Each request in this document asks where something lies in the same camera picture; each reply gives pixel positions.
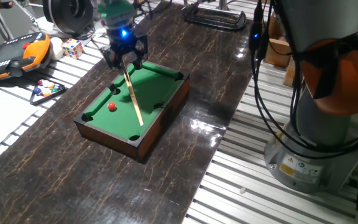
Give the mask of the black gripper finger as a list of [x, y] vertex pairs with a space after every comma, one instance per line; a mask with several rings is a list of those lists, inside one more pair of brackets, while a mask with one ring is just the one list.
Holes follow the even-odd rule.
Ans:
[[133, 52], [135, 53], [135, 60], [132, 64], [136, 70], [140, 70], [142, 68], [142, 62], [147, 58], [148, 54], [148, 40], [146, 35], [137, 38]]
[[121, 69], [122, 52], [118, 45], [111, 45], [110, 47], [103, 47], [101, 53], [109, 68]]

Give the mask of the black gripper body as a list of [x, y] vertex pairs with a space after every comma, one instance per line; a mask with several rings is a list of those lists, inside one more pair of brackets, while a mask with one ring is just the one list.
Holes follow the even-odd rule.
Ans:
[[119, 27], [108, 27], [107, 35], [109, 37], [109, 49], [115, 54], [125, 55], [134, 52], [136, 55], [140, 53], [136, 49], [138, 37], [134, 33], [133, 24]]

